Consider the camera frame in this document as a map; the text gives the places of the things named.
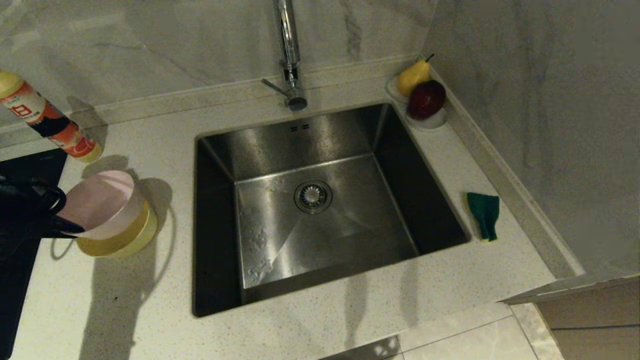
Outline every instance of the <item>green sponge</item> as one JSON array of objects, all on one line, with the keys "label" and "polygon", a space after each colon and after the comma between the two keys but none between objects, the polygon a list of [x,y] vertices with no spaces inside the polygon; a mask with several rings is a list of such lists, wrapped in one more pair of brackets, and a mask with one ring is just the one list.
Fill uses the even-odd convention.
[{"label": "green sponge", "polygon": [[495,223],[500,213],[500,198],[497,196],[483,195],[481,193],[467,193],[467,202],[480,225],[483,239],[496,240]]}]

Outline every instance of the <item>bottle label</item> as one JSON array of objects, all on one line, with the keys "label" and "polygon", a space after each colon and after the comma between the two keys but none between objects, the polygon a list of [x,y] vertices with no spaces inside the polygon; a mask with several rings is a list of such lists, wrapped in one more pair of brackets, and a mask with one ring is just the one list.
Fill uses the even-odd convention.
[{"label": "bottle label", "polygon": [[87,155],[95,148],[94,139],[40,96],[26,81],[18,91],[0,99],[0,103],[75,158]]}]

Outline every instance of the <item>bottle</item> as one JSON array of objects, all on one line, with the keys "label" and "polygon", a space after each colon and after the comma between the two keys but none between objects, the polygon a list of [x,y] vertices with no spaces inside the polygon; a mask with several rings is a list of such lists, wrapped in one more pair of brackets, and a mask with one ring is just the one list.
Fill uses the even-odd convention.
[{"label": "bottle", "polygon": [[102,154],[102,147],[47,99],[40,96],[18,74],[0,69],[0,102],[74,158],[90,163]]},{"label": "bottle", "polygon": [[429,58],[418,60],[415,64],[408,67],[405,71],[402,71],[397,79],[397,90],[403,96],[411,96],[411,92],[418,84],[429,81],[429,75],[431,70],[431,64],[429,59],[433,57],[433,54]]}]

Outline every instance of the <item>white speckled countertop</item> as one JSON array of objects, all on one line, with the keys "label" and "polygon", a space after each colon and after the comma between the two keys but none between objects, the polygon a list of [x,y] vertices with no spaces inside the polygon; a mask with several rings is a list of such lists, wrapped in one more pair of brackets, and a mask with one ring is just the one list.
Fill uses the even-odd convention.
[{"label": "white speckled countertop", "polygon": [[[304,117],[389,102],[389,77],[312,88]],[[450,116],[456,116],[450,109]],[[60,187],[83,173],[131,169],[161,229],[140,253],[92,259],[68,240],[43,240],[12,359],[318,359],[468,307],[555,281],[502,203],[499,240],[479,241],[464,192],[495,189],[449,125],[412,131],[470,242],[361,275],[195,318],[191,313],[195,138],[291,120],[277,96],[122,122],[96,165],[73,160]],[[39,140],[0,160],[50,149]]]}]

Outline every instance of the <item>sink drain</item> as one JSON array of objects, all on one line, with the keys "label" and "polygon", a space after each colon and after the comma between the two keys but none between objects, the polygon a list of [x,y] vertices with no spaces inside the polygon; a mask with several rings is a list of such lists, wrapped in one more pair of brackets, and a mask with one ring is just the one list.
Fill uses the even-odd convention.
[{"label": "sink drain", "polygon": [[333,193],[326,183],[320,180],[309,180],[301,183],[296,189],[294,200],[298,209],[317,214],[331,205]]}]

